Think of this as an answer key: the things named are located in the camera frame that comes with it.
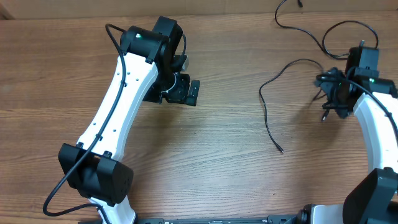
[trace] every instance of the wall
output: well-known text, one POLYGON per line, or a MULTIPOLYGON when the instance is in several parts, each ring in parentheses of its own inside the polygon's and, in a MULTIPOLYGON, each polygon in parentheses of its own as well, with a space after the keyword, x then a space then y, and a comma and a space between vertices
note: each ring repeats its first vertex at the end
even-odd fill
MULTIPOLYGON (((15 19, 274 12, 281 0, 0 0, 15 19)), ((398 0, 288 0, 283 11, 380 11, 398 0)))

